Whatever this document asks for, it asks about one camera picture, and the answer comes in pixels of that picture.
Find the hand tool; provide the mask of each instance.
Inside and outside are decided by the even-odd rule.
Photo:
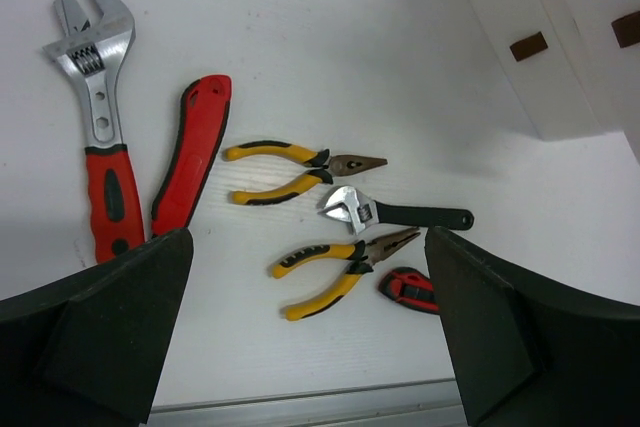
[[[314,185],[333,184],[333,177],[346,177],[366,170],[387,165],[386,159],[362,157],[359,155],[331,156],[329,149],[315,152],[294,144],[276,140],[262,140],[238,145],[226,150],[229,161],[249,157],[250,155],[275,155],[298,162],[308,170],[293,182],[267,192],[232,192],[231,200],[242,205],[279,204],[311,189]]]
[[[396,267],[385,274],[378,291],[407,309],[436,314],[440,312],[429,277],[411,267]]]
[[[442,226],[451,230],[469,230],[474,222],[473,214],[468,210],[387,205],[370,199],[351,186],[334,190],[322,202],[320,214],[350,223],[355,234],[374,224]]]
[[[284,277],[296,267],[312,260],[333,258],[353,262],[329,290],[314,299],[287,307],[284,311],[286,319],[300,320],[324,312],[347,295],[360,277],[373,272],[375,264],[389,258],[419,235],[419,229],[412,227],[394,234],[383,235],[368,243],[361,240],[349,245],[314,245],[288,255],[273,268],[273,276],[276,279]]]
[[[176,146],[151,208],[154,236],[189,225],[224,135],[230,101],[226,75],[196,80],[182,94]]]
[[[135,39],[133,15],[120,0],[94,0],[93,27],[77,0],[56,0],[65,37],[44,51],[67,74],[82,107],[96,260],[105,262],[144,242],[138,191],[122,140],[116,102],[120,68]]]

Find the adjustable wrench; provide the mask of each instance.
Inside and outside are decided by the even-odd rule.
[[[136,181],[122,140],[116,102],[120,67],[135,40],[133,15],[120,0],[94,0],[97,25],[77,0],[56,0],[65,37],[44,47],[73,85],[87,140],[91,231],[101,263],[144,242]]]

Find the black grip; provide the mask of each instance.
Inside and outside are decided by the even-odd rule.
[[[376,202],[381,224],[407,225],[411,227],[445,227],[450,230],[469,230],[474,217],[465,209],[439,207],[401,207]]]

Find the yellow handle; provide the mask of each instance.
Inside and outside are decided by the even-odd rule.
[[[324,312],[347,295],[360,277],[362,274],[344,274],[325,293],[301,304],[287,307],[284,310],[284,316],[287,320],[295,321]]]
[[[280,279],[291,272],[296,267],[318,259],[345,259],[355,253],[356,246],[353,244],[332,244],[332,245],[312,245],[304,249],[297,250],[289,254],[278,265],[273,267],[272,275]]]
[[[230,147],[225,151],[224,156],[226,160],[233,161],[249,157],[250,155],[277,155],[278,157],[284,157],[294,162],[306,164],[318,154],[319,152],[305,149],[299,145],[287,144],[275,140],[261,140]]]
[[[324,179],[313,175],[315,171],[302,174],[289,184],[266,192],[243,192],[235,191],[231,193],[231,201],[240,205],[273,205],[293,199],[303,194],[314,185],[325,182]]]

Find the red utility knife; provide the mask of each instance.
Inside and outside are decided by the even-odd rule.
[[[169,171],[151,207],[154,236],[187,227],[224,135],[231,79],[209,75],[191,84],[180,99],[180,128]]]
[[[397,267],[387,272],[380,281],[378,290],[408,309],[436,315],[440,312],[431,280],[411,267]]]

